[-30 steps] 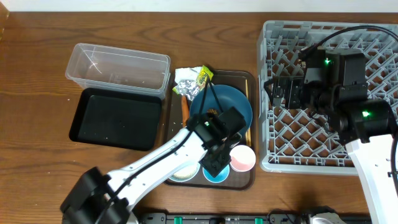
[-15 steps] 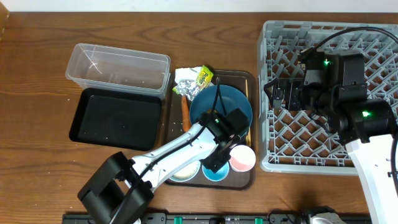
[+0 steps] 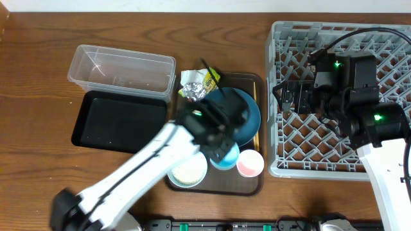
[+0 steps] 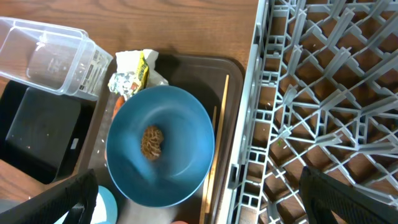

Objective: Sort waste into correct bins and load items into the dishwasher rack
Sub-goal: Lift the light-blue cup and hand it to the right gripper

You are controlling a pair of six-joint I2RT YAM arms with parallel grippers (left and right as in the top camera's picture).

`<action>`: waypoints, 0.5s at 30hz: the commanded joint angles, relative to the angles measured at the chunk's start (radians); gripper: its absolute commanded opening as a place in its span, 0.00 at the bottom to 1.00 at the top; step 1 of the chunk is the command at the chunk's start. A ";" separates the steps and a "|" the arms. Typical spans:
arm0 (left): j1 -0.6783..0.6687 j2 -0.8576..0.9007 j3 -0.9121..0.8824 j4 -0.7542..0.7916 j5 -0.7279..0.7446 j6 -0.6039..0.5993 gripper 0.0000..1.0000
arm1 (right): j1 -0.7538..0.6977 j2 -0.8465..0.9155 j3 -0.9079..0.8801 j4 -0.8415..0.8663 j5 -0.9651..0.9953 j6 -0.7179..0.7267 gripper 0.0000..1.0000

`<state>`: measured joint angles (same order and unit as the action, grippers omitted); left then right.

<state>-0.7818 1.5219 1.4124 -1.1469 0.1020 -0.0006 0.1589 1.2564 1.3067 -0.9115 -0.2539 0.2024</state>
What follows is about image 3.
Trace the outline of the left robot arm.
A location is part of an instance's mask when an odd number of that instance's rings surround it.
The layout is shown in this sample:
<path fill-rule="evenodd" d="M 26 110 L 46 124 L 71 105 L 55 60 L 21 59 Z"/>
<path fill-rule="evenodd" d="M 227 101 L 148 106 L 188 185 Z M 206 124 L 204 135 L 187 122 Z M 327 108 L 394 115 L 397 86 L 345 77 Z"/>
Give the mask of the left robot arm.
<path fill-rule="evenodd" d="M 250 114 L 235 90 L 219 101 L 189 102 L 139 152 L 100 182 L 74 194 L 61 190 L 51 204 L 52 230 L 114 230 L 131 206 L 177 165 L 196 154 L 221 162 Z"/>

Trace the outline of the pink cup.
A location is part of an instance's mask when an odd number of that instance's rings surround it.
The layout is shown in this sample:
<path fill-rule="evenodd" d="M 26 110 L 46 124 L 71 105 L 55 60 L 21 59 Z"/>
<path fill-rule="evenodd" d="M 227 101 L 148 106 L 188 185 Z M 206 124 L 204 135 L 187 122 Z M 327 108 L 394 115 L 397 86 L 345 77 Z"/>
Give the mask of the pink cup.
<path fill-rule="evenodd" d="M 263 156 L 255 150 L 244 150 L 239 154 L 236 167 L 239 174 L 246 178 L 258 176 L 264 170 Z"/>

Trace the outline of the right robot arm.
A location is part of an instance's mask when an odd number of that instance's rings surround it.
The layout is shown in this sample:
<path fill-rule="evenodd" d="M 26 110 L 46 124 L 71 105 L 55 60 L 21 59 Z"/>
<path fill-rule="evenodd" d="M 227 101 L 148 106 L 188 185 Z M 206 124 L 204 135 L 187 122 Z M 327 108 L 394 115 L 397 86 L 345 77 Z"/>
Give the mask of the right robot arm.
<path fill-rule="evenodd" d="M 279 108 L 336 121 L 369 175 L 384 229 L 410 230 L 410 125 L 401 105 L 380 101 L 376 57 L 328 53 L 310 63 L 313 80 L 273 87 Z"/>

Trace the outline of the light blue cup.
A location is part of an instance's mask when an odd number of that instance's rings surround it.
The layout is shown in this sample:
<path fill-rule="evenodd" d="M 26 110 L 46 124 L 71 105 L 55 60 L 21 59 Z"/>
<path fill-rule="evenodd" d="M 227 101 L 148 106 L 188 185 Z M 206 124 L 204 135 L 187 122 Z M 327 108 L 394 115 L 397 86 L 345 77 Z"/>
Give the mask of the light blue cup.
<path fill-rule="evenodd" d="M 228 154 L 226 154 L 226 156 L 223 158 L 221 162 L 216 163 L 210 159 L 210 163 L 216 169 L 219 169 L 221 171 L 230 170 L 236 165 L 239 155 L 240 155 L 240 149 L 239 149 L 239 146 L 235 143 L 234 146 L 231 148 Z"/>

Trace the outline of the dark blue plate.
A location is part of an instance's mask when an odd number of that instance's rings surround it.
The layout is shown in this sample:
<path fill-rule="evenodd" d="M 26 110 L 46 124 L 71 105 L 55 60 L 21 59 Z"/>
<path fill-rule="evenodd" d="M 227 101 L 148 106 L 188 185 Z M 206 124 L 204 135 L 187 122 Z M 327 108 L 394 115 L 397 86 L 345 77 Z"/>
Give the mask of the dark blue plate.
<path fill-rule="evenodd" d="M 261 124 L 261 113 L 246 92 L 224 87 L 210 92 L 201 102 L 207 108 L 205 118 L 210 140 L 215 144 L 244 146 L 252 140 Z"/>

